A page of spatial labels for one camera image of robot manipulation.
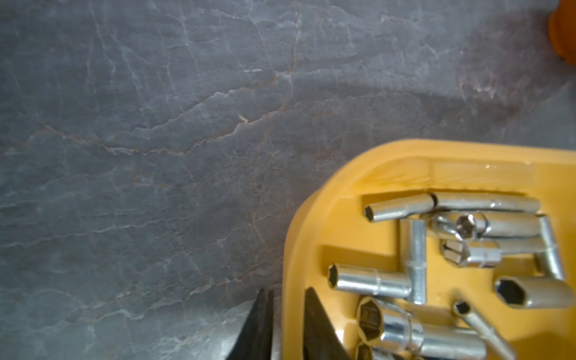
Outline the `large silver socket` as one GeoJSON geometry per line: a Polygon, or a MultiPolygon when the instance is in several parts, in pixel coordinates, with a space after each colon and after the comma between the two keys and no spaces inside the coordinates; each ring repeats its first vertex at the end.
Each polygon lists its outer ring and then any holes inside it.
{"type": "Polygon", "coordinates": [[[358,335],[369,347],[435,359],[486,359],[487,347],[472,329],[431,325],[392,301],[366,296],[356,311],[358,335]]]}

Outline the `long silver socket top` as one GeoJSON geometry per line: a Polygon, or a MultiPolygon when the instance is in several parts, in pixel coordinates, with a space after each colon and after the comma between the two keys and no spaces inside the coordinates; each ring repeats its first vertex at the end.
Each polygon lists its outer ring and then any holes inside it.
{"type": "Polygon", "coordinates": [[[541,202],[530,196],[504,193],[466,193],[440,192],[430,193],[436,210],[488,210],[500,212],[537,213],[541,202]]]}

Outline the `silver socket middle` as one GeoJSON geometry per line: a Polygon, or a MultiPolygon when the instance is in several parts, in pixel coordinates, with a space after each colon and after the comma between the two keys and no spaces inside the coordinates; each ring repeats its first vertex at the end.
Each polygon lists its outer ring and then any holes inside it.
{"type": "Polygon", "coordinates": [[[539,237],[443,240],[440,250],[444,259],[457,268],[488,269],[498,266],[506,256],[543,253],[546,245],[539,237]]]}

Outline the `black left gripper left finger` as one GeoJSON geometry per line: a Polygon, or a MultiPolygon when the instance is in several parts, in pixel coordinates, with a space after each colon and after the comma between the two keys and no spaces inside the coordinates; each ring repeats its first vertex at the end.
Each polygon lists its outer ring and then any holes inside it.
{"type": "Polygon", "coordinates": [[[274,331],[274,291],[262,288],[227,360],[270,360],[274,331]]]}

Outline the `yellow storage box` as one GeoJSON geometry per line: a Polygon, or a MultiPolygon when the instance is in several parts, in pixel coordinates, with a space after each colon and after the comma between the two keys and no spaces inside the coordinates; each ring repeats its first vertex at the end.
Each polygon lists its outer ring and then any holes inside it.
{"type": "MultiPolygon", "coordinates": [[[[371,202],[427,191],[493,191],[526,194],[550,217],[570,284],[575,282],[575,153],[506,145],[402,140],[373,148],[351,160],[311,195],[292,219],[283,259],[281,356],[303,354],[305,292],[315,289],[349,354],[359,343],[359,296],[330,289],[332,263],[395,271],[398,225],[370,223],[371,202]]],[[[427,303],[409,304],[423,323],[457,326],[452,303],[463,296],[478,308],[521,359],[573,359],[575,309],[515,310],[493,290],[500,275],[531,276],[531,256],[506,259],[497,268],[449,265],[440,242],[427,245],[427,303]]]]}

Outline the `short silver socket ringed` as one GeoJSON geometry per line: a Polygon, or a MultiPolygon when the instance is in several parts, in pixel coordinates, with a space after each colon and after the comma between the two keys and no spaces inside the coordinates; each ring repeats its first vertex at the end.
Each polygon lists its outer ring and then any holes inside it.
{"type": "Polygon", "coordinates": [[[506,211],[442,211],[427,217],[428,229],[441,239],[534,237],[541,225],[536,214],[506,211]]]}

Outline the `silver socket far right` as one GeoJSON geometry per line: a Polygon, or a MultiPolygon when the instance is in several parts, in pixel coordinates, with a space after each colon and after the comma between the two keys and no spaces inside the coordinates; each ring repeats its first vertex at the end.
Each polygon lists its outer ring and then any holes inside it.
{"type": "Polygon", "coordinates": [[[539,214],[538,220],[541,228],[540,237],[544,243],[544,251],[536,255],[538,267],[545,277],[564,281],[566,279],[566,273],[563,268],[551,221],[545,214],[539,214]]]}

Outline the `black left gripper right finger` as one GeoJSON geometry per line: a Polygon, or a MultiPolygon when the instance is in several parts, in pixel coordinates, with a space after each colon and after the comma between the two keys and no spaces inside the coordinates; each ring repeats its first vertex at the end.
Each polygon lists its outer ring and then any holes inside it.
{"type": "Polygon", "coordinates": [[[350,360],[313,287],[305,291],[303,359],[350,360]]]}

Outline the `wide silver socket right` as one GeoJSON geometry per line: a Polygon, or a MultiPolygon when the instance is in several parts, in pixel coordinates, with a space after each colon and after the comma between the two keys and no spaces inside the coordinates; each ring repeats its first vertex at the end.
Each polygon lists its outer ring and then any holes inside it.
{"type": "Polygon", "coordinates": [[[558,309],[575,305],[575,293],[564,281],[552,277],[498,277],[497,297],[514,309],[558,309]]]}

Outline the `orange white bowl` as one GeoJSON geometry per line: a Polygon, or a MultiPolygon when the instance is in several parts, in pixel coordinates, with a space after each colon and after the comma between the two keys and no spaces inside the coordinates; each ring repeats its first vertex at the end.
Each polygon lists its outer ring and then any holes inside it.
{"type": "Polygon", "coordinates": [[[575,6],[575,0],[560,0],[547,25],[552,47],[570,65],[575,65],[575,6]]]}

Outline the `thin silver socket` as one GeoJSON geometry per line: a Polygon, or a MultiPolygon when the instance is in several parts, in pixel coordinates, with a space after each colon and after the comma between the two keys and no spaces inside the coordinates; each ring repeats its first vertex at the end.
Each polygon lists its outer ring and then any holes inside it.
{"type": "Polygon", "coordinates": [[[512,345],[469,301],[462,299],[456,300],[452,306],[452,310],[474,330],[501,359],[518,359],[518,354],[512,345]]]}

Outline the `vertical long silver socket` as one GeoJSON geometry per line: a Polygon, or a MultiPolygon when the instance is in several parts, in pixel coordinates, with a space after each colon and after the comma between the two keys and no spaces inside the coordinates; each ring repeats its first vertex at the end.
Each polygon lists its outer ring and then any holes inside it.
{"type": "Polygon", "coordinates": [[[415,305],[427,302],[427,229],[424,220],[404,218],[399,222],[400,265],[411,284],[406,300],[415,305]]]}

